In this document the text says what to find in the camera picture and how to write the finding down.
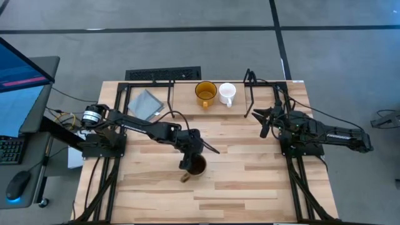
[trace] computer mouse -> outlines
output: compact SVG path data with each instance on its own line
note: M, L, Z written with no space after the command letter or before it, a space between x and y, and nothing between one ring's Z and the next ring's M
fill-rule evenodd
M9 200L15 200L23 195L26 185L31 178L29 171L18 172L10 181L6 189L6 196Z

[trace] keyboard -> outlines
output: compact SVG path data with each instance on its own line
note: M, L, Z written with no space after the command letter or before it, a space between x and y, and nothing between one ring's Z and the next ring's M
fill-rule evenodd
M0 136L0 165L20 164L26 142L23 137Z
M135 69L125 72L126 81L201 80L201 67L173 67L159 69Z

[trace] mug handle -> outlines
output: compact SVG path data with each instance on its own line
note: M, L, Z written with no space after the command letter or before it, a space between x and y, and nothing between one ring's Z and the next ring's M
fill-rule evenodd
M181 182L182 182L182 183L185 183L186 181L188 181L188 180L190 179L190 177L191 177L191 175L187 172L186 174L184 174L184 175L181 177Z
M226 106L227 106L228 108L232 107L232 100L231 100L230 98L227 99Z

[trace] black desk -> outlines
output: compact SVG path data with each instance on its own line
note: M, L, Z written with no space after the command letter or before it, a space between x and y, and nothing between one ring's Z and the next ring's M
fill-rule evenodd
M50 76L55 77L60 61L58 56L34 57L31 58L31 60L44 69ZM45 178L45 168L38 165L31 170L31 179L29 180L29 183L27 184L26 189L21 196L21 200L19 202L11 203L6 199L6 188L8 182L19 171L27 170L42 160L48 145L51 144L52 136L50 132L39 132L50 91L51 84L44 86L24 124L19 130L20 133L31 133L31 135L29 135L30 138L27 142L27 148L24 158L22 159L22 163L20 165L0 166L0 209L28 207L33 203L34 200L37 201L37 198L41 197L43 194L43 178Z

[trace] white ceramic cup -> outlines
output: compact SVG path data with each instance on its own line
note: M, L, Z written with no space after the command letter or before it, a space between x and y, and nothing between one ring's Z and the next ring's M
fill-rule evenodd
M236 87L231 83L223 83L220 85L219 89L219 101L226 104L227 107L232 107L233 99L236 94Z

